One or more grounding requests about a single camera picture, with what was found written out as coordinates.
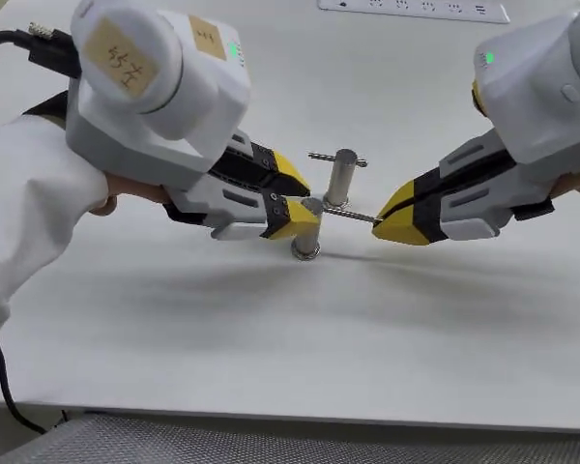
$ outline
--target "white lab coat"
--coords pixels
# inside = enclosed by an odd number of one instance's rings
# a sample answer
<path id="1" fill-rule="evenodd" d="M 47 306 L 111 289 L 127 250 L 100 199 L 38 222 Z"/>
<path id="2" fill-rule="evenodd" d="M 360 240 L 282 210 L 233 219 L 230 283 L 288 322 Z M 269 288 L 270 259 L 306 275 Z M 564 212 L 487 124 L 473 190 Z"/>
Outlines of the white lab coat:
<path id="1" fill-rule="evenodd" d="M 67 147 L 63 129 L 39 116 L 0 128 L 0 328 L 12 294 L 106 197 L 104 175 Z"/>

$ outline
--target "power strip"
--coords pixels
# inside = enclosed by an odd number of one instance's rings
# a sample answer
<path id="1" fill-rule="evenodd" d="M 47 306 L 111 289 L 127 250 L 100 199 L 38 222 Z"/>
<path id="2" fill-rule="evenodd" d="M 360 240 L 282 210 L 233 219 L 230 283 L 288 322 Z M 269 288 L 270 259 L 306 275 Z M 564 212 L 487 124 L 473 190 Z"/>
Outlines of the power strip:
<path id="1" fill-rule="evenodd" d="M 321 10 L 509 24 L 505 7 L 486 0 L 318 0 Z"/>

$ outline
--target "handwritten label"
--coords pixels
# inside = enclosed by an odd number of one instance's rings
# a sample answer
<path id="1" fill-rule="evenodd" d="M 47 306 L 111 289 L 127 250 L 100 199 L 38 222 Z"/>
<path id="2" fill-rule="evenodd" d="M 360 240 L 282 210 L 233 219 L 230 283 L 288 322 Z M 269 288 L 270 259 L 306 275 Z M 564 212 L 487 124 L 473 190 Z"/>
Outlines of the handwritten label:
<path id="1" fill-rule="evenodd" d="M 84 54 L 135 99 L 146 91 L 159 73 L 157 63 L 107 18 L 100 21 L 84 45 Z"/>
<path id="2" fill-rule="evenodd" d="M 193 31 L 195 47 L 199 51 L 227 61 L 219 28 L 215 24 L 211 24 L 197 16 L 190 15 L 189 22 L 191 23 L 191 30 Z"/>

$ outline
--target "table surface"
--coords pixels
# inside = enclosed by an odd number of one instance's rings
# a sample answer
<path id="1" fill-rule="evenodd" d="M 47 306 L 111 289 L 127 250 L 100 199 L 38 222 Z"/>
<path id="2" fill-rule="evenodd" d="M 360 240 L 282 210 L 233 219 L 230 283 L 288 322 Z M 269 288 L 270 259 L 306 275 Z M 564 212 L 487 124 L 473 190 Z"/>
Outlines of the table surface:
<path id="1" fill-rule="evenodd" d="M 573 0 L 507 3 L 513 25 Z M 67 29 L 74 0 L 11 0 L 0 29 Z M 165 0 L 241 32 L 253 98 L 242 128 L 314 186 L 309 150 L 369 160 L 353 210 L 488 129 L 472 56 L 512 26 L 321 12 L 315 0 Z M 0 48 L 0 124 L 66 80 Z M 86 217 L 13 299 L 1 334 L 15 398 L 85 407 L 580 428 L 580 197 L 493 241 L 407 247 L 326 217 L 322 255 L 217 243 L 125 199 Z"/>

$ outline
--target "cylindrical post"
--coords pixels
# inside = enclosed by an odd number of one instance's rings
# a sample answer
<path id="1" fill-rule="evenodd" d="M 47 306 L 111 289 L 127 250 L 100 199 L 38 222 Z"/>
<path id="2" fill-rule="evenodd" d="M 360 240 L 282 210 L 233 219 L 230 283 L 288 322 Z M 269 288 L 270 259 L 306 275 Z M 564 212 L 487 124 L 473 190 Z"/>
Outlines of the cylindrical post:
<path id="1" fill-rule="evenodd" d="M 343 149 L 335 154 L 329 189 L 324 197 L 327 205 L 343 208 L 348 204 L 348 191 L 358 160 L 359 157 L 352 150 Z"/>
<path id="2" fill-rule="evenodd" d="M 308 210 L 310 210 L 319 219 L 325 211 L 322 201 L 317 198 L 306 198 L 302 202 Z M 298 235 L 292 241 L 292 254 L 301 261 L 309 261 L 314 259 L 320 253 L 320 243 L 318 237 L 320 236 L 320 225 L 314 227 L 313 230 L 303 235 Z"/>

